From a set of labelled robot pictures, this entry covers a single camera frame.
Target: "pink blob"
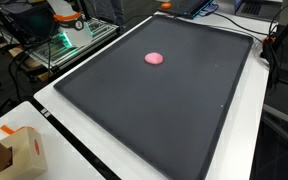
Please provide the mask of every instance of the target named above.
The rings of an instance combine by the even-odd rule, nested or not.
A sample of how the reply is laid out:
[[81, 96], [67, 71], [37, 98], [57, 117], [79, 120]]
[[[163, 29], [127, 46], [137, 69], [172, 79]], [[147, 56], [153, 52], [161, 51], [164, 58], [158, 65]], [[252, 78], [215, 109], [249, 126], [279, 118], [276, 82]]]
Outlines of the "pink blob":
[[159, 53], [149, 53], [145, 56], [145, 61], [150, 64], [161, 64], [163, 62], [163, 56]]

